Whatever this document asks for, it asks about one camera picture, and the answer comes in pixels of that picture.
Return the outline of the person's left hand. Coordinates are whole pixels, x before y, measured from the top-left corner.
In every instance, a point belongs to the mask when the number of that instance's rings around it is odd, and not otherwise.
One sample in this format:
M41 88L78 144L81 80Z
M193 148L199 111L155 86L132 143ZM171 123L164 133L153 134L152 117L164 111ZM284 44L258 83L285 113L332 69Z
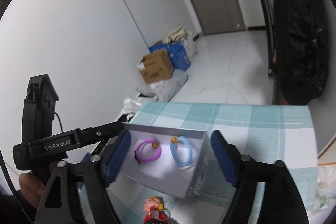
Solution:
M32 173L22 173L19 175L19 186L23 197L37 209L44 195L45 185Z

